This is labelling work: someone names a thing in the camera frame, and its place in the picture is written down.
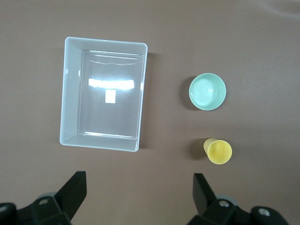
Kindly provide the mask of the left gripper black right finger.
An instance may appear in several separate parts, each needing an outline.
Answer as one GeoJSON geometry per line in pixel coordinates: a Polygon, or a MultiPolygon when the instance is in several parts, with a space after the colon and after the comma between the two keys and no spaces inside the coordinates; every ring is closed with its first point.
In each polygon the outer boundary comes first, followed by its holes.
{"type": "Polygon", "coordinates": [[[224,198],[217,198],[202,173],[193,176],[193,200],[198,214],[190,225],[249,225],[250,214],[224,198]]]}

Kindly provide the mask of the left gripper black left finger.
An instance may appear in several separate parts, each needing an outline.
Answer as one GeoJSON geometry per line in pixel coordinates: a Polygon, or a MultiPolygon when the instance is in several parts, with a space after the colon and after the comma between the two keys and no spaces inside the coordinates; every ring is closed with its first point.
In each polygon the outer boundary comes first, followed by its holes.
{"type": "Polygon", "coordinates": [[[31,205],[34,224],[70,225],[86,195],[86,172],[77,171],[57,193],[42,196],[31,205]]]}

